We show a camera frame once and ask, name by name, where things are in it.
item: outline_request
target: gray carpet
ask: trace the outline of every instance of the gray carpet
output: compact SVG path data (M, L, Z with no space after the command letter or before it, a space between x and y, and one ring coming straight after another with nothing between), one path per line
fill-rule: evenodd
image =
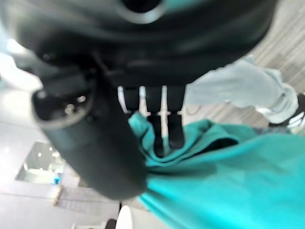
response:
M256 63L259 66L280 70L285 82L298 92L305 92L304 52L305 0L281 0L270 32L253 50ZM229 104L201 108L196 105L185 106L185 123L203 118L221 123L244 123L257 127L268 125L266 119L253 108L239 109Z

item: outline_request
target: blue object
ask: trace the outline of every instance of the blue object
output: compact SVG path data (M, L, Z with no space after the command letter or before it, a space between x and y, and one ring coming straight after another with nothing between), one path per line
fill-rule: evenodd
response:
M58 185L58 184L60 184L60 182L61 182L61 178L60 177L55 177L54 181L53 181L53 184Z
M165 143L157 158L153 127L140 114L129 122L150 173L139 199L171 228L305 228L303 137L203 120L184 128L183 149ZM236 145L200 153L219 139Z

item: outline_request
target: wooden stick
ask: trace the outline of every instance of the wooden stick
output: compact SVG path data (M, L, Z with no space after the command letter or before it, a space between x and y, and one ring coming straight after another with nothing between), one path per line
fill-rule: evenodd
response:
M62 191L62 185L59 185L58 193L53 201L53 206L57 205L57 203L59 201L59 197L61 196L61 191Z

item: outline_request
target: person's leg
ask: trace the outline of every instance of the person's leg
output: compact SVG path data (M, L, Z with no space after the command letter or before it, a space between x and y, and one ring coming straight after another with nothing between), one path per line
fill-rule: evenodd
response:
M283 83L280 71L255 66L248 56L187 85L186 104L229 101L237 107L253 106L271 123L281 123L298 108L297 93Z

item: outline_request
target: shoe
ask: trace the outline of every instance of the shoe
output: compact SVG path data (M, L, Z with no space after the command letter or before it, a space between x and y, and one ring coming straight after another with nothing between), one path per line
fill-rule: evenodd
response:
M294 127L305 127L305 95L299 94L297 98L299 101L299 108L295 114L280 124L270 123L270 127L287 126L289 129Z

